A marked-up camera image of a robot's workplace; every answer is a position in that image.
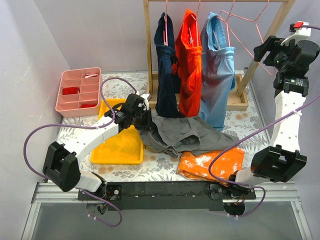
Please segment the pink wire hanger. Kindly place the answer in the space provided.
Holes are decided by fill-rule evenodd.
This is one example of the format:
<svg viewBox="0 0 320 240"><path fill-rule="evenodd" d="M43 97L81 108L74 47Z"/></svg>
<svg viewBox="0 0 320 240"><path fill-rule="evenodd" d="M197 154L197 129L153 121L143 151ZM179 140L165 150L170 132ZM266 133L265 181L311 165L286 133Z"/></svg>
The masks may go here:
<svg viewBox="0 0 320 240"><path fill-rule="evenodd" d="M250 18L247 18L247 17L243 17L243 16L240 16L240 15L237 15L237 14L234 14L234 13L232 13L232 17L231 17L231 18L236 18L238 20L242 20L242 21L246 21L246 22L249 22L249 23L253 23L255 25L255 28L256 28L256 31L257 31L257 34L259 36L259 40L260 40L261 44L264 43L264 39L262 37L261 31L260 31L260 28L259 28L259 19L260 19L261 15L264 13L264 11L266 10L266 8L268 7L270 1L266 0L265 2L266 2L265 6L260 11L260 13L255 17L255 19L250 19ZM243 42L234 33L234 31L230 27L230 24L229 24L229 28L230 28L229 34L231 34L236 39L236 41L244 48L244 50L251 56L251 58L254 59L253 53L243 44Z"/></svg>

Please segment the grey shorts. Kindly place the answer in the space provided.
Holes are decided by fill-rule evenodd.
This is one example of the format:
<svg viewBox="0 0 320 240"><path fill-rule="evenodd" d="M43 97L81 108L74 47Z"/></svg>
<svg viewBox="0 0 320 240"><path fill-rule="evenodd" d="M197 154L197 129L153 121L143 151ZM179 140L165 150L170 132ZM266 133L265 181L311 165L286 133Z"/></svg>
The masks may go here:
<svg viewBox="0 0 320 240"><path fill-rule="evenodd" d="M139 135L148 148L178 158L184 152L195 156L223 151L239 142L239 138L220 132L199 116L166 118L152 115L154 128L140 130Z"/></svg>

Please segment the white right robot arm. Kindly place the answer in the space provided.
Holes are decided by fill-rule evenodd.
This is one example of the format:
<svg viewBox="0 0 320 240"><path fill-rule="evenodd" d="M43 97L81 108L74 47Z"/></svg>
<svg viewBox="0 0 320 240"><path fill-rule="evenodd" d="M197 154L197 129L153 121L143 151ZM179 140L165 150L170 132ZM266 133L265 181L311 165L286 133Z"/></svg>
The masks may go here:
<svg viewBox="0 0 320 240"><path fill-rule="evenodd" d="M286 183L307 163L299 145L300 108L309 93L306 73L318 57L320 47L307 37L271 35L253 52L255 62L263 62L277 70L273 82L275 124L269 146L253 156L250 167L235 171L229 177L233 182L226 186L226 192L232 199L243 195L243 184Z"/></svg>

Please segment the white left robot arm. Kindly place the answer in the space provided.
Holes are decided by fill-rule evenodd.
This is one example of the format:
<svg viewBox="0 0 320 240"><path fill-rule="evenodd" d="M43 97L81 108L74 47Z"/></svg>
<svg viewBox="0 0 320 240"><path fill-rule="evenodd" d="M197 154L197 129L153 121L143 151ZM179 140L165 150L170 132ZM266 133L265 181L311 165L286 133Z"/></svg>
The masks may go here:
<svg viewBox="0 0 320 240"><path fill-rule="evenodd" d="M92 129L66 143L55 141L50 144L43 174L64 192L76 188L89 192L95 200L103 199L107 193L107 182L96 173L81 170L79 164L100 144L130 126L137 130L152 129L150 99L151 95L148 93L131 93L120 106L105 112Z"/></svg>

